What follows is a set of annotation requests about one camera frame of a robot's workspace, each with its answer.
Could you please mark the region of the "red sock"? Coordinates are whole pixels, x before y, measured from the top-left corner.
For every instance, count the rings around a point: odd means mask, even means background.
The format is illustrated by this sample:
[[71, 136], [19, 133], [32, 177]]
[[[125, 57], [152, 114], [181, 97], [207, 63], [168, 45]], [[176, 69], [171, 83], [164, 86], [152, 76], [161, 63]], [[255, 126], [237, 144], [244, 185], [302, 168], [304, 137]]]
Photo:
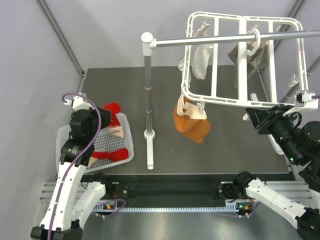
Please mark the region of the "red sock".
[[103, 107], [104, 110], [111, 111], [111, 123], [107, 126], [109, 132], [116, 137], [124, 137], [124, 130], [118, 120], [117, 114], [121, 112], [121, 106], [116, 102], [111, 102]]

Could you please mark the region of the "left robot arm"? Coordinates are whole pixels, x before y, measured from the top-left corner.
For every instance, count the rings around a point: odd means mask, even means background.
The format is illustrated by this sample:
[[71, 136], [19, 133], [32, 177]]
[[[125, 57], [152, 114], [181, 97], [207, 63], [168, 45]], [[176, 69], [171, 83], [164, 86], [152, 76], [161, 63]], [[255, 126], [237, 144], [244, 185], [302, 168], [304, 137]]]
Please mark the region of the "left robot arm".
[[114, 187], [108, 176], [85, 175], [101, 129], [111, 123], [112, 112], [98, 107], [76, 110], [69, 122], [69, 138], [60, 153], [58, 179], [50, 204], [33, 240], [80, 240], [88, 217], [101, 198], [109, 198]]

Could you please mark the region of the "white clip sock hanger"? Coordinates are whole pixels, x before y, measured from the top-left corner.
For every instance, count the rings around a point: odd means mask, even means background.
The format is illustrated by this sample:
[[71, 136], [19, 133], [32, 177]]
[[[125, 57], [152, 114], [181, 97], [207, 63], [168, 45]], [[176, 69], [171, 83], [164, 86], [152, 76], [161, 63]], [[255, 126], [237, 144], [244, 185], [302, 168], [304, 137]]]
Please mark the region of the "white clip sock hanger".
[[[197, 18], [203, 18], [205, 20], [212, 19], [214, 21], [213, 37], [192, 37], [194, 20]], [[220, 36], [219, 25], [221, 20], [238, 22], [239, 34], [236, 36]], [[189, 100], [201, 104], [209, 103], [237, 107], [270, 108], [278, 105], [274, 41], [288, 39], [294, 39], [296, 41], [299, 87], [304, 92], [309, 89], [306, 73], [304, 39], [311, 36], [311, 32], [304, 31], [302, 24], [294, 18], [239, 16], [197, 11], [188, 17], [186, 36], [187, 38], [182, 40], [182, 44], [185, 46], [181, 81], [181, 94], [183, 98], [188, 98]], [[248, 62], [257, 53], [262, 41], [266, 41], [268, 45], [267, 59], [270, 101], [248, 99]], [[238, 97], [235, 99], [217, 96], [218, 45], [222, 43], [237, 43], [236, 84]], [[210, 45], [213, 49], [210, 95], [201, 95], [190, 92], [189, 75], [192, 45]]]

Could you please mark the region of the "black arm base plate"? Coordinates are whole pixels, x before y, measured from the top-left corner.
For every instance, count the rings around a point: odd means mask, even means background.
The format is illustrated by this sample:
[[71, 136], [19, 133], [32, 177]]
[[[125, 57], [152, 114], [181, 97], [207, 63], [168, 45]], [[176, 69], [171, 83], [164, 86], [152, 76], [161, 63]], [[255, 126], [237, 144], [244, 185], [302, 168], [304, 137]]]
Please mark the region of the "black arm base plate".
[[133, 207], [216, 206], [225, 201], [248, 199], [232, 183], [210, 182], [127, 182], [109, 185], [102, 201], [123, 199]]

